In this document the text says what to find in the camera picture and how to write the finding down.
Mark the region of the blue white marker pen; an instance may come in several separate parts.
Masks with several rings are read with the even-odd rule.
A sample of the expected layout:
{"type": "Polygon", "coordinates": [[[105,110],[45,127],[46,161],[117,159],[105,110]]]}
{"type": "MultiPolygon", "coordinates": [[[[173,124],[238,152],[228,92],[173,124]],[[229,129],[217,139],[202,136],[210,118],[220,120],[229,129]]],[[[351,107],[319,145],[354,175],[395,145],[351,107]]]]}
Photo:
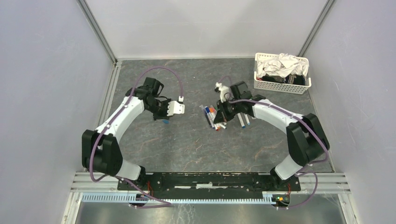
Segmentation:
{"type": "Polygon", "coordinates": [[[244,122],[244,120],[243,120],[243,118],[242,118],[242,114],[241,114],[241,113],[238,113],[237,116],[238,116],[238,120],[239,120],[239,122],[240,122],[241,127],[242,127],[242,128],[245,128],[246,125],[245,125],[245,122],[244,122]]]}

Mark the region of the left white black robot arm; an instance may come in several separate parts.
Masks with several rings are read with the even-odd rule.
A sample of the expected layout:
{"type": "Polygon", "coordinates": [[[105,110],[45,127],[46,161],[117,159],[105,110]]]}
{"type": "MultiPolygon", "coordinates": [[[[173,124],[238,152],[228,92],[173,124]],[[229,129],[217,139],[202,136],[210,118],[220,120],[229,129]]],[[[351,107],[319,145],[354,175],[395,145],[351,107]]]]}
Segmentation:
{"type": "Polygon", "coordinates": [[[125,131],[144,111],[153,119],[169,119],[170,98],[160,96],[164,85],[155,78],[146,78],[143,85],[129,89],[116,111],[95,130],[82,134],[82,165],[90,171],[129,179],[135,190],[143,189],[147,178],[142,166],[125,160],[119,146],[125,131]]]}

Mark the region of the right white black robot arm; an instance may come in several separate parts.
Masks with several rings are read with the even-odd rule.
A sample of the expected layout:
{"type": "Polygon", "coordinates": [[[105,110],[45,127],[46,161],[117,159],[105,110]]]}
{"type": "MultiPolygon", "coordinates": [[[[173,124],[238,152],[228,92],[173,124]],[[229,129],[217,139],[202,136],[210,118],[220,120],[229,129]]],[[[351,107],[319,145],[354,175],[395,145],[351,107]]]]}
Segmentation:
{"type": "Polygon", "coordinates": [[[252,95],[244,81],[230,87],[217,82],[214,90],[219,94],[214,124],[226,123],[243,113],[271,124],[286,135],[288,155],[270,171],[269,183],[273,189],[284,189],[291,177],[301,174],[307,166],[328,160],[330,144],[315,114],[290,112],[263,95],[252,95]]]}

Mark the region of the orange capped marker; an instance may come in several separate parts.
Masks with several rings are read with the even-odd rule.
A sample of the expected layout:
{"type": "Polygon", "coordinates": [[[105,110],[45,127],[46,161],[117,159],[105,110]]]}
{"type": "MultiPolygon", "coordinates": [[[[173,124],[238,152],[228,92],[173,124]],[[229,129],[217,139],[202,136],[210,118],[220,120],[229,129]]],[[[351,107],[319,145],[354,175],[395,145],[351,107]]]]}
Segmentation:
{"type": "Polygon", "coordinates": [[[212,117],[213,124],[214,124],[216,130],[219,131],[221,129],[221,126],[214,122],[215,115],[216,115],[215,114],[215,110],[212,107],[209,107],[209,111],[210,111],[210,114],[211,114],[211,117],[212,117]]]}

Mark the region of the dark blue capped marker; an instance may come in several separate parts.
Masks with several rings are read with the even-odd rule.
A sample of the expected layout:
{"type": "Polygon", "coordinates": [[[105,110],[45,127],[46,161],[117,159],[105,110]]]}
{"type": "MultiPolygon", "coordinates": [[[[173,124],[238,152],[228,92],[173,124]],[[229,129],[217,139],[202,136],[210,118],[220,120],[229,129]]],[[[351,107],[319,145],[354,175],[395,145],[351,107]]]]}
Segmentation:
{"type": "Polygon", "coordinates": [[[208,122],[209,127],[214,129],[214,130],[216,130],[216,131],[218,131],[219,128],[214,125],[209,108],[205,107],[203,105],[200,105],[199,107],[202,110],[202,112],[204,113],[204,116],[205,116],[205,118],[206,118],[206,120],[208,122]]]}

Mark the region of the white plastic basket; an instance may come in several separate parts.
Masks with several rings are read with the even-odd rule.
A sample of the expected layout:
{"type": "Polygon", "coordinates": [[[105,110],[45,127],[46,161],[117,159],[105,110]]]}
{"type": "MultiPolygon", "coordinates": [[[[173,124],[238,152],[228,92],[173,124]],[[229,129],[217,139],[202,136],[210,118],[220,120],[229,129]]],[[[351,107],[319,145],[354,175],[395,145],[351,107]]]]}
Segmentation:
{"type": "Polygon", "coordinates": [[[307,75],[307,77],[305,77],[305,85],[280,84],[280,83],[262,81],[260,78],[256,77],[255,66],[254,66],[254,88],[255,89],[268,90],[268,91],[279,91],[279,92],[294,93],[294,94],[303,94],[311,86],[312,86],[312,80],[308,75],[307,75]]]}

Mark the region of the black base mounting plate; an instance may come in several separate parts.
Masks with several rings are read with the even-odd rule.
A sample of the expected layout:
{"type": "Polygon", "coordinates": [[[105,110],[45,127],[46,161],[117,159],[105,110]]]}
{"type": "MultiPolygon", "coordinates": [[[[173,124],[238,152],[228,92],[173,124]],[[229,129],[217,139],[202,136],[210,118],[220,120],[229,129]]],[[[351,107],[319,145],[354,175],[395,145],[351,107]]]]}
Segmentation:
{"type": "Polygon", "coordinates": [[[301,190],[297,177],[282,181],[258,172],[153,172],[133,183],[159,199],[262,199],[263,192],[301,190]]]}

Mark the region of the white cloth in basket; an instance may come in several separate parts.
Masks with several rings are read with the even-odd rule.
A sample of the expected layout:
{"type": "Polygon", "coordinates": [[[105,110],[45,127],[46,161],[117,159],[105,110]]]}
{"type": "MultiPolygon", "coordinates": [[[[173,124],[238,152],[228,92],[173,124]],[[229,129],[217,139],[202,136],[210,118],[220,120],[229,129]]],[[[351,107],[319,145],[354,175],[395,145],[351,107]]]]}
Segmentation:
{"type": "Polygon", "coordinates": [[[286,78],[289,75],[307,77],[309,60],[294,55],[256,53],[255,75],[286,78]]]}

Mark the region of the black cloth in basket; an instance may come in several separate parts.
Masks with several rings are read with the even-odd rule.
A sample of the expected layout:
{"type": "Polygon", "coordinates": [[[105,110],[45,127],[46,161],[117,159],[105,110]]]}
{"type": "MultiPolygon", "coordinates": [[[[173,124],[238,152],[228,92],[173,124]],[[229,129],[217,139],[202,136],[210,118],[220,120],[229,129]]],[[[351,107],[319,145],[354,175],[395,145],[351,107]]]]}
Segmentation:
{"type": "Polygon", "coordinates": [[[300,75],[288,75],[287,77],[265,75],[260,79],[262,81],[280,84],[305,85],[305,77],[300,75]]]}

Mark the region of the aluminium frame rail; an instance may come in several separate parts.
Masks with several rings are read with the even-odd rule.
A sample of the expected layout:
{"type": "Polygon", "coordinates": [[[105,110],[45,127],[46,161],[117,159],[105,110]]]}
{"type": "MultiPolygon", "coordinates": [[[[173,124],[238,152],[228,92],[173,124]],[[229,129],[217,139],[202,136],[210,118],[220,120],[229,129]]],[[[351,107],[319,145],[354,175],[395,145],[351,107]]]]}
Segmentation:
{"type": "MultiPolygon", "coordinates": [[[[314,187],[316,194],[351,194],[347,179],[342,173],[317,173],[318,183],[315,184],[313,174],[299,177],[300,191],[293,194],[307,195],[312,193],[314,187]]],[[[99,182],[92,182],[87,173],[77,172],[71,185],[70,192],[84,193],[118,193],[118,180],[114,177],[105,177],[99,182]]]]}

